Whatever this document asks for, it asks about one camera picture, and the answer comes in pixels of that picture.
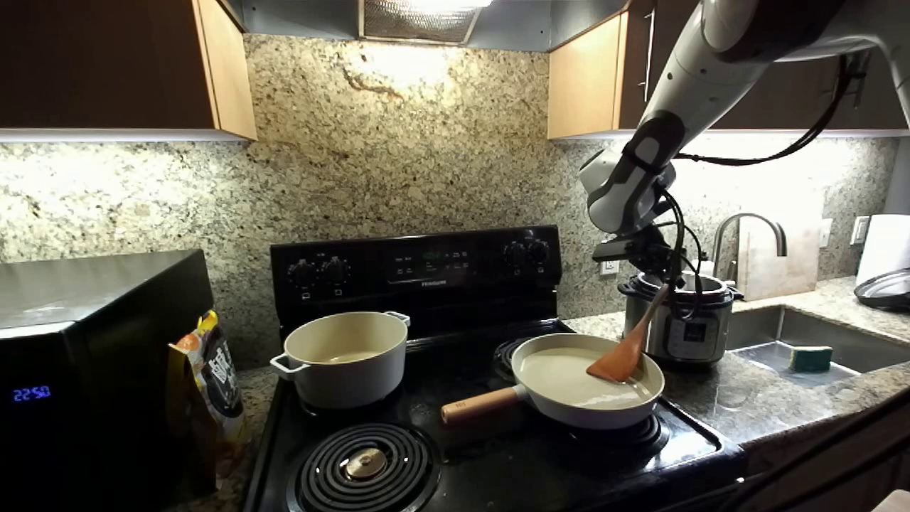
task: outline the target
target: microwave display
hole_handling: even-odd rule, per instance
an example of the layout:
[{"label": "microwave display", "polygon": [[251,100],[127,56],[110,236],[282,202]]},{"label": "microwave display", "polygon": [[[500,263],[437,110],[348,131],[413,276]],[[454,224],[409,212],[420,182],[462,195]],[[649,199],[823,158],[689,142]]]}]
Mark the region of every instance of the microwave display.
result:
[{"label": "microwave display", "polygon": [[38,384],[38,386],[14,386],[8,393],[12,404],[38,404],[38,401],[52,401],[53,388],[48,384]]}]

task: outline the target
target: pan handle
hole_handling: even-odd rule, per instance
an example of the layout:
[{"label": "pan handle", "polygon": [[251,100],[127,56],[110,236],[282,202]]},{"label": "pan handle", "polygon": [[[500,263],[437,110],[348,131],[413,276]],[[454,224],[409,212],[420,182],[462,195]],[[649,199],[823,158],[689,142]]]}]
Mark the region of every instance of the pan handle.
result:
[{"label": "pan handle", "polygon": [[459,423],[470,423],[487,411],[496,411],[496,410],[506,410],[506,406],[516,406],[523,401],[523,393],[520,386],[500,386],[500,388],[491,388],[491,393],[484,393],[484,396],[470,396],[470,398],[462,398],[462,401],[450,401],[442,406],[442,414],[445,414],[445,423],[447,427],[459,427]]}]

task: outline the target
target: white pot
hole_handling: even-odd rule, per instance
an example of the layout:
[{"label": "white pot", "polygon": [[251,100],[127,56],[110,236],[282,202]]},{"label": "white pot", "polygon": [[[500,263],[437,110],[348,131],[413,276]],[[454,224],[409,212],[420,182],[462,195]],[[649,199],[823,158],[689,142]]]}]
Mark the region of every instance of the white pot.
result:
[{"label": "white pot", "polygon": [[271,364],[294,377],[305,404],[352,410],[388,398],[405,377],[409,317],[351,309],[322,316],[285,339]]}]

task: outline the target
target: stainless steel faucet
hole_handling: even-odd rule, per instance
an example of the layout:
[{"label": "stainless steel faucet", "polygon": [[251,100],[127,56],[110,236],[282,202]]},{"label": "stainless steel faucet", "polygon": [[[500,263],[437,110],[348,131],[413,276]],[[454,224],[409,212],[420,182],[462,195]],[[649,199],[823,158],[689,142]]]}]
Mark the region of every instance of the stainless steel faucet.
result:
[{"label": "stainless steel faucet", "polygon": [[776,255],[787,255],[787,232],[779,222],[763,215],[763,212],[733,212],[729,219],[720,222],[716,232],[715,232],[715,276],[720,276],[720,248],[723,248],[723,232],[729,231],[729,224],[740,222],[742,215],[759,219],[774,231],[774,242],[776,242]]}]

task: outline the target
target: black microwave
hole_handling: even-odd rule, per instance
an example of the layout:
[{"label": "black microwave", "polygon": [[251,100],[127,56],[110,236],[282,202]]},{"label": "black microwave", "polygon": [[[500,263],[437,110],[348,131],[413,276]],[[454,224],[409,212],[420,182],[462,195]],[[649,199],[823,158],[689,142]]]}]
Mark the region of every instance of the black microwave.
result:
[{"label": "black microwave", "polygon": [[0,488],[25,508],[163,508],[187,485],[169,344],[214,306],[201,249],[0,263]]}]

